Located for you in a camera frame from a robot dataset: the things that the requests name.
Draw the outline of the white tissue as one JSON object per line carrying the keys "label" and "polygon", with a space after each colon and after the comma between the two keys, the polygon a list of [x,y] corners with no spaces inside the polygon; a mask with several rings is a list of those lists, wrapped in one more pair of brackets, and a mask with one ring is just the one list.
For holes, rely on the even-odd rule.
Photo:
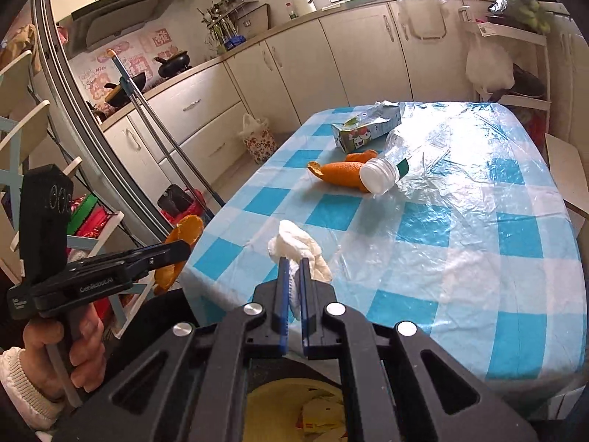
{"label": "white tissue", "polygon": [[286,259],[289,264],[289,309],[300,319],[300,283],[297,281],[300,261],[308,259],[310,276],[321,283],[331,283],[332,273],[322,256],[321,246],[302,228],[289,220],[279,222],[278,233],[268,242],[269,257],[276,263]]}

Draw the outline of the yellow red snack wrapper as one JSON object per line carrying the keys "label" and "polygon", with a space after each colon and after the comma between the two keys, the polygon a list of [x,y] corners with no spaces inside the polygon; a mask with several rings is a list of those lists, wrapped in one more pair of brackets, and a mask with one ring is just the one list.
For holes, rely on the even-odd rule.
{"label": "yellow red snack wrapper", "polygon": [[348,440],[342,400],[336,396],[321,396],[307,401],[300,408],[296,430],[303,441]]}

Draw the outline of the yellow trash bucket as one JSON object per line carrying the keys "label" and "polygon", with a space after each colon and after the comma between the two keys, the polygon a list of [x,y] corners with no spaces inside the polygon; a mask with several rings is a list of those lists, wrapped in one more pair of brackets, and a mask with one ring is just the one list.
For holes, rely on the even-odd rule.
{"label": "yellow trash bucket", "polygon": [[281,379],[258,387],[248,395],[244,441],[303,441],[296,420],[304,403],[321,396],[342,400],[341,389],[306,379]]}

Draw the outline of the floral shopping bag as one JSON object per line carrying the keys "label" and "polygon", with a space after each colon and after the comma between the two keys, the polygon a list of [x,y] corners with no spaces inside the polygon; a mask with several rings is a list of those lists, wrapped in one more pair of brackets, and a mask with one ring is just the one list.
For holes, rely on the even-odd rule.
{"label": "floral shopping bag", "polygon": [[249,113],[243,115],[239,137],[248,153],[258,165],[264,164],[275,153],[278,143],[267,118],[257,119]]}

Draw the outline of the blue checkered plastic tablecloth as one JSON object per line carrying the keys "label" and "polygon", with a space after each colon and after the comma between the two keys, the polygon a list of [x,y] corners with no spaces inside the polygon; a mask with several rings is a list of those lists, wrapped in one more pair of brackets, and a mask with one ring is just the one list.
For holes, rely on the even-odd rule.
{"label": "blue checkered plastic tablecloth", "polygon": [[515,404],[559,392],[586,360],[586,283],[563,198],[516,116],[404,104],[417,164],[374,197],[307,169],[342,159],[331,128],[355,115],[311,116],[206,226],[179,278],[199,323],[275,278],[268,244],[289,220],[320,245],[343,304],[381,325],[414,322]]}

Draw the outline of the green white milk carton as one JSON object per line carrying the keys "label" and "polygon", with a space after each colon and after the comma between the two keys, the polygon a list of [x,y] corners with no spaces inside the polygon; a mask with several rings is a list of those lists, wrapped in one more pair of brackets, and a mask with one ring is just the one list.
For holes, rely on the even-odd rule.
{"label": "green white milk carton", "polygon": [[401,123],[400,104],[375,103],[341,124],[331,124],[335,144],[346,154],[386,136]]}

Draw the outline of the clear plastic bottle white cap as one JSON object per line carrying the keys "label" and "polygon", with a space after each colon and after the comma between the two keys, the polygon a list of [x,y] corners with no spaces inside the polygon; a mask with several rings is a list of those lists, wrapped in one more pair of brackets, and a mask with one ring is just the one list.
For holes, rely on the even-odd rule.
{"label": "clear plastic bottle white cap", "polygon": [[448,153],[448,146],[437,134],[392,130],[377,157],[364,163],[359,178],[367,191],[381,196],[406,176],[426,173]]}

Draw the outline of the black wok pan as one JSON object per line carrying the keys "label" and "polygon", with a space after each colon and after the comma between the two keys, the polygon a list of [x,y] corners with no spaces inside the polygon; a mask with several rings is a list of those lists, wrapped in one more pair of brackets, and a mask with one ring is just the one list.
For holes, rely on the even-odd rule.
{"label": "black wok pan", "polygon": [[180,51],[168,59],[158,56],[154,60],[160,64],[158,74],[164,79],[175,77],[191,69],[190,56],[187,51]]}

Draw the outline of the black range hood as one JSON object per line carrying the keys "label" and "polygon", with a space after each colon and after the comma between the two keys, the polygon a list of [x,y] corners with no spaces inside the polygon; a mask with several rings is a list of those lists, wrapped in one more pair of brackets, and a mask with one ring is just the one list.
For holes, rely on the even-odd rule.
{"label": "black range hood", "polygon": [[68,32],[68,42],[64,44],[67,59],[141,29],[160,18],[173,1],[98,0],[75,10],[59,22]]}

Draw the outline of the white folding stool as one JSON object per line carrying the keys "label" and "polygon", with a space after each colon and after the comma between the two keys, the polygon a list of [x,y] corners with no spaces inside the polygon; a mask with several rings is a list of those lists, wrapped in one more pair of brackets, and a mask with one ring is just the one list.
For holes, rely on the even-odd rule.
{"label": "white folding stool", "polygon": [[569,210],[588,219],[588,184],[578,150],[550,134],[545,135],[549,169]]}

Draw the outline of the white plastic bag hanging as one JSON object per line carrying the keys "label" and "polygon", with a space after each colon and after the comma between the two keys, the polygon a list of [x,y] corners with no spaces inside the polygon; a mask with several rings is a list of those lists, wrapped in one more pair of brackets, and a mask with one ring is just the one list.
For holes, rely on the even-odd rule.
{"label": "white plastic bag hanging", "polygon": [[510,90],[515,84],[513,61],[505,48],[474,34],[469,39],[465,75],[480,95]]}

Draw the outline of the white electric kettle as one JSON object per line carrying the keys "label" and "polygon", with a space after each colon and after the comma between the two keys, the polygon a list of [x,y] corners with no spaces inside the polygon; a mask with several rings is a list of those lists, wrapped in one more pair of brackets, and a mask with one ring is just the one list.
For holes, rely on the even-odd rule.
{"label": "white electric kettle", "polygon": [[307,15],[317,11],[314,0],[293,0],[294,12],[298,16]]}

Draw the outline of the white shelf rack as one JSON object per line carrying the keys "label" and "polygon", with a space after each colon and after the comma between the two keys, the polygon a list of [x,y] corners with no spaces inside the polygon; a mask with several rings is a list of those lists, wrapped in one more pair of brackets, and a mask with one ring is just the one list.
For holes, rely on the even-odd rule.
{"label": "white shelf rack", "polygon": [[515,84],[510,90],[475,94],[480,101],[548,113],[551,88],[547,38],[513,26],[498,24],[489,16],[477,18],[471,8],[462,6],[458,14],[465,31],[467,54],[472,34],[489,38],[505,48],[513,61]]}

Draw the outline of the bag of green vegetables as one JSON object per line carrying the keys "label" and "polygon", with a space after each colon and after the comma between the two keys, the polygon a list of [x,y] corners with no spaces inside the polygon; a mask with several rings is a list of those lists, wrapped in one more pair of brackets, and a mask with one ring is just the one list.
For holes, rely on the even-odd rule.
{"label": "bag of green vegetables", "polygon": [[538,34],[548,35],[551,31],[549,18],[538,0],[494,0],[489,11],[517,21]]}

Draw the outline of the blue handled broom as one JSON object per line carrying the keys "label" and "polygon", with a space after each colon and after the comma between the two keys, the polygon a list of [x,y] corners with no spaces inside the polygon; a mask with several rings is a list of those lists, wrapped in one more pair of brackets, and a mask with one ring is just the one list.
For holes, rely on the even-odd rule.
{"label": "blue handled broom", "polygon": [[112,59],[114,65],[118,69],[121,74],[120,84],[122,89],[125,91],[127,96],[129,97],[131,103],[135,107],[139,117],[144,122],[148,132],[151,134],[152,138],[155,140],[157,146],[162,151],[165,158],[170,163],[172,169],[177,174],[177,176],[182,180],[188,190],[192,193],[195,201],[201,205],[203,208],[203,213],[205,215],[206,222],[209,222],[215,216],[214,212],[207,206],[204,200],[200,199],[196,193],[196,189],[190,182],[189,178],[185,175],[185,173],[180,169],[179,165],[176,163],[174,158],[171,156],[171,153],[167,150],[166,145],[158,136],[155,128],[150,123],[153,121],[156,126],[159,128],[161,133],[165,136],[166,140],[171,144],[173,149],[176,153],[181,157],[182,161],[187,165],[187,167],[191,170],[191,172],[198,178],[200,183],[203,185],[205,190],[213,197],[216,203],[223,208],[225,205],[225,201],[220,197],[220,195],[214,190],[208,180],[201,174],[201,172],[197,169],[197,167],[193,164],[193,162],[189,159],[186,153],[181,149],[180,145],[174,140],[171,133],[167,130],[164,123],[161,121],[155,110],[151,107],[148,103],[147,99],[137,86],[137,84],[133,81],[133,78],[125,68],[123,62],[117,55],[117,53],[113,49],[107,50],[108,56]]}

